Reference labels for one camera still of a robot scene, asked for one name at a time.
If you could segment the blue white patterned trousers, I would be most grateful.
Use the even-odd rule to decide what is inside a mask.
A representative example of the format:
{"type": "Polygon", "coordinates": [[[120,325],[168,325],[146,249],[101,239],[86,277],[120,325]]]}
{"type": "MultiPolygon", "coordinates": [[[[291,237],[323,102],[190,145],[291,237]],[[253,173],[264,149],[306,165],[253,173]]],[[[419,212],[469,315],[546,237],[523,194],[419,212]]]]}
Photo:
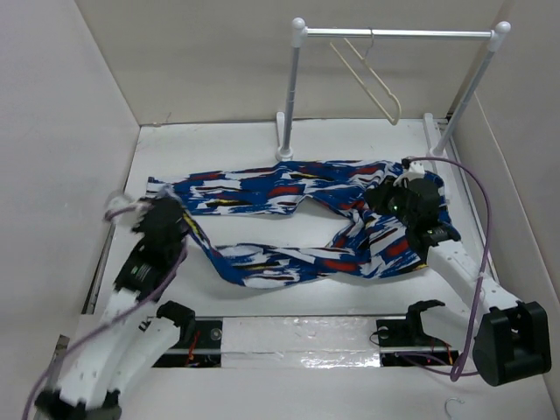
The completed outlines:
{"type": "MultiPolygon", "coordinates": [[[[372,211],[368,188],[387,177],[399,181],[401,162],[286,161],[271,167],[207,171],[180,179],[151,177],[149,197],[181,201],[193,240],[225,281],[254,289],[276,289],[343,273],[366,279],[396,277],[425,265],[405,238],[405,227],[393,216],[372,211]],[[291,215],[304,200],[313,200],[346,219],[347,224],[325,246],[279,247],[238,243],[215,245],[198,223],[201,215],[291,215]]],[[[452,224],[444,181],[436,182],[452,224]]]]}

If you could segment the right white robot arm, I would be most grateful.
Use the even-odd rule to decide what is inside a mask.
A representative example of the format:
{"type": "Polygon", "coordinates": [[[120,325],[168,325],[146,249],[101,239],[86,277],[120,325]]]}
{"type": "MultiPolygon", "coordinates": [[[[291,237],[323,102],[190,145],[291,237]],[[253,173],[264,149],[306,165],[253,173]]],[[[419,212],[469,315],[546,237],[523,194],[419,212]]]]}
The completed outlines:
{"type": "Polygon", "coordinates": [[[378,214],[404,225],[411,249],[469,310],[461,314],[435,302],[404,323],[404,333],[414,344],[434,337],[462,347],[451,368],[453,381],[463,375],[468,360],[494,387],[551,370],[547,312],[537,302],[525,303],[503,289],[467,254],[459,231],[444,219],[446,207],[435,181],[389,178],[367,190],[365,201],[378,214]]]}

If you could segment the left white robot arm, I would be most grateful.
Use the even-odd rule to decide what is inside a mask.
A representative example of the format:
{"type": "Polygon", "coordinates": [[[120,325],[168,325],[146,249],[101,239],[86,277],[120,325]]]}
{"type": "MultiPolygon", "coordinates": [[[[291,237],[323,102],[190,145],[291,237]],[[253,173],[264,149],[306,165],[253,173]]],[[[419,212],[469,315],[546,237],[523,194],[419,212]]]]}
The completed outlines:
{"type": "Polygon", "coordinates": [[[161,299],[187,257],[186,212],[170,196],[116,196],[106,221],[141,237],[120,269],[100,324],[67,349],[77,357],[51,387],[35,393],[47,419],[118,419],[122,400],[171,347],[189,345],[195,312],[161,299]]]}

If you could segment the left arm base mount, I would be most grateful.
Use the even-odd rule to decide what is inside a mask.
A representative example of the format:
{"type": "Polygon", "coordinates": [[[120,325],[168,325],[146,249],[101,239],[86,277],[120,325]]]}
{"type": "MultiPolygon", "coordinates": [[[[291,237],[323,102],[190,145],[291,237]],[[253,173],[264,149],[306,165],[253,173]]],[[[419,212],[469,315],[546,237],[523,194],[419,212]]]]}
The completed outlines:
{"type": "Polygon", "coordinates": [[[222,318],[197,318],[194,332],[164,353],[154,368],[219,368],[222,318]]]}

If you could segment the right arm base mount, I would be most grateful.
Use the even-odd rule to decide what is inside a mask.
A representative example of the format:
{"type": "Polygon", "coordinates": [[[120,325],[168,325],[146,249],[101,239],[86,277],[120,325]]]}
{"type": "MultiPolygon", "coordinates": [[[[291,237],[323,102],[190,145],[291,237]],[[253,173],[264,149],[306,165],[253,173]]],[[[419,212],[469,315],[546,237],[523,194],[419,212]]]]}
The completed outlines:
{"type": "Polygon", "coordinates": [[[378,346],[383,368],[412,367],[409,360],[424,367],[450,366],[459,351],[423,332],[416,332],[405,317],[378,318],[370,341],[378,346]]]}

